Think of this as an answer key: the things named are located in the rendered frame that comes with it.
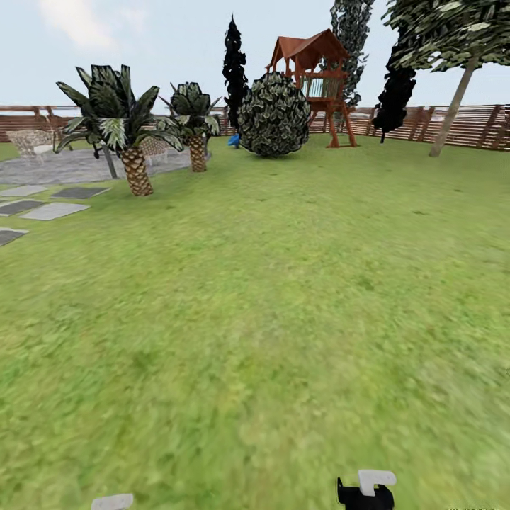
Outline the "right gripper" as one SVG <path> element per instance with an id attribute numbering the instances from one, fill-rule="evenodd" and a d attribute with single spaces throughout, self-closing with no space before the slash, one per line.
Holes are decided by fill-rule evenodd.
<path id="1" fill-rule="evenodd" d="M 393 510 L 394 497 L 385 485 L 374 487 L 375 496 L 363 495 L 359 487 L 345 487 L 338 478 L 339 503 L 346 505 L 346 510 Z"/>

